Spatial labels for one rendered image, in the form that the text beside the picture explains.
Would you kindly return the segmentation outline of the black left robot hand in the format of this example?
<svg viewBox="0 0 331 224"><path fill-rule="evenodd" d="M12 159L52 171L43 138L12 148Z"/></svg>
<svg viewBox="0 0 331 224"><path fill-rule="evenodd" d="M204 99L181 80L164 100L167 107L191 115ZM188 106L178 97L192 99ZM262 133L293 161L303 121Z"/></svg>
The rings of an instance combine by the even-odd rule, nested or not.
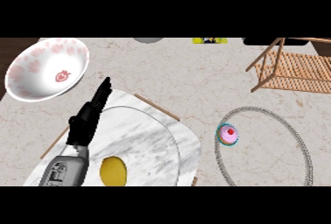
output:
<svg viewBox="0 0 331 224"><path fill-rule="evenodd" d="M68 119L68 145L89 146L99 125L101 112L105 108L111 92L111 82L110 78L107 78L98 87L92 100L84 103L77 115L71 116Z"/></svg>

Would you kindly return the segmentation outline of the yellow bell pepper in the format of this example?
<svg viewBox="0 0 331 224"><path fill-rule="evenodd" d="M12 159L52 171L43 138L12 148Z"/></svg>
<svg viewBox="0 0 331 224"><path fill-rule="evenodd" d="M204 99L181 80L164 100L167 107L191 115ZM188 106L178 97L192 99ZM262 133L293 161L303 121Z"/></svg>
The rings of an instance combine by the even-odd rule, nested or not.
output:
<svg viewBox="0 0 331 224"><path fill-rule="evenodd" d="M127 167L118 157L104 159L99 176L105 186L124 186L127 184Z"/></svg>

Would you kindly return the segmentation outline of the white marble placemat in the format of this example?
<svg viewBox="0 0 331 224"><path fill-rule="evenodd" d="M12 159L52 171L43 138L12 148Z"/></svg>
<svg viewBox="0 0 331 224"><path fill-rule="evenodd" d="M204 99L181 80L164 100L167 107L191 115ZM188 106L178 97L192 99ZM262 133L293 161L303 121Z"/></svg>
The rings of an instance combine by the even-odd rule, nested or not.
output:
<svg viewBox="0 0 331 224"><path fill-rule="evenodd" d="M181 123L173 115L167 115L161 109L139 95L132 95L121 90L114 90L105 109L117 106L126 106L145 112L161 125L169 129L179 147L181 169L179 169L179 186L189 186L194 182L194 177L198 169L203 147L200 138L192 130ZM55 142L46 150L42 161L36 166L27 180L25 186L36 186L42 179L42 174L48 167L49 161L55 155L65 149L65 141L68 139L68 129L64 130Z"/></svg>

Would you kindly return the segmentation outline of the wooden tiered shelf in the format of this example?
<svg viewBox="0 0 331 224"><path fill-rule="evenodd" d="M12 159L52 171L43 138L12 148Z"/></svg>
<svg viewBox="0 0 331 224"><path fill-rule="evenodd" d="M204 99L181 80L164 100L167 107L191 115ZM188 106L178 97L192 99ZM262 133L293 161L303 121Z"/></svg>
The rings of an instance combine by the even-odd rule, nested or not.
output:
<svg viewBox="0 0 331 224"><path fill-rule="evenodd" d="M271 88L331 94L331 56L284 51L285 38L277 38L246 68L256 69L257 85Z"/></svg>

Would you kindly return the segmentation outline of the white marble plate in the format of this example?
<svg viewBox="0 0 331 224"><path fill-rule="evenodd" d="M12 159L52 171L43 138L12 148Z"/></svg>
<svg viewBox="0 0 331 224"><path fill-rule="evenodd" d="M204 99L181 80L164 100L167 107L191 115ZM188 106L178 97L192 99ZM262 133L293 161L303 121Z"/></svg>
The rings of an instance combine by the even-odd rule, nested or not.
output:
<svg viewBox="0 0 331 224"><path fill-rule="evenodd" d="M83 186L104 185L99 168L104 159L113 156L127 166L126 186L178 185L181 153L173 135L151 115L126 106L101 113Z"/></svg>

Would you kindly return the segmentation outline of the white bowl with pink print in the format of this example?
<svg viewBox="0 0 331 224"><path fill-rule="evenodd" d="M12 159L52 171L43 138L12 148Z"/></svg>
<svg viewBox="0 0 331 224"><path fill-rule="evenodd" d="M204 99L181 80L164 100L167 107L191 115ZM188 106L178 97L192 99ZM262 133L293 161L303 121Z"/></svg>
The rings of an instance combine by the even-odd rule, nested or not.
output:
<svg viewBox="0 0 331 224"><path fill-rule="evenodd" d="M5 89L21 102L42 102L79 83L89 67L89 48L77 38L49 38L16 56L5 74Z"/></svg>

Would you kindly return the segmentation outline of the dark brown wooden panel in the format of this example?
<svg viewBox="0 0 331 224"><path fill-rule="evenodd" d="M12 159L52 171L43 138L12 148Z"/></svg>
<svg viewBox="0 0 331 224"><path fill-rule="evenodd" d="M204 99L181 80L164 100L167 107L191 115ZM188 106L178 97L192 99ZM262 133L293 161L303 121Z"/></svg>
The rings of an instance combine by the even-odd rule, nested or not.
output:
<svg viewBox="0 0 331 224"><path fill-rule="evenodd" d="M39 41L39 38L0 38L0 100L6 94L6 70L18 54Z"/></svg>

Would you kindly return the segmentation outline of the grey round object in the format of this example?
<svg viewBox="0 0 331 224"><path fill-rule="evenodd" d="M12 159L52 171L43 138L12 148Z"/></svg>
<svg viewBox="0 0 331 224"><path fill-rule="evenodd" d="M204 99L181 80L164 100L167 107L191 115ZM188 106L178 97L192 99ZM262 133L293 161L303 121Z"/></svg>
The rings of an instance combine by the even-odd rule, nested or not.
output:
<svg viewBox="0 0 331 224"><path fill-rule="evenodd" d="M163 38L133 38L133 39L144 44L152 44L163 40Z"/></svg>

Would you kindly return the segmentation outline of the pink frosted cupcake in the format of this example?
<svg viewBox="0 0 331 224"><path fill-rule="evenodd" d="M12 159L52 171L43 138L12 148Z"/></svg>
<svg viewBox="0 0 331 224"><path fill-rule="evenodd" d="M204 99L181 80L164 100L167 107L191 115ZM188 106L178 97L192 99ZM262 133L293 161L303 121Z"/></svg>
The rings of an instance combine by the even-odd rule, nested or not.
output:
<svg viewBox="0 0 331 224"><path fill-rule="evenodd" d="M225 146L234 146L238 143L240 139L238 130L228 122L223 122L217 126L216 139L219 143L223 144Z"/></svg>

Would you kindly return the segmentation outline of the yellow printed box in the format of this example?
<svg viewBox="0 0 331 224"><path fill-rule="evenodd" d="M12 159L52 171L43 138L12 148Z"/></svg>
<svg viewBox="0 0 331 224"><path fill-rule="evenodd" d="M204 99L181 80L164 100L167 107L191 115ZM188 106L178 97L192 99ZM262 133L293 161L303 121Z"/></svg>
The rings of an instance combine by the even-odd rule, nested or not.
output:
<svg viewBox="0 0 331 224"><path fill-rule="evenodd" d="M228 38L192 38L194 44L228 44Z"/></svg>

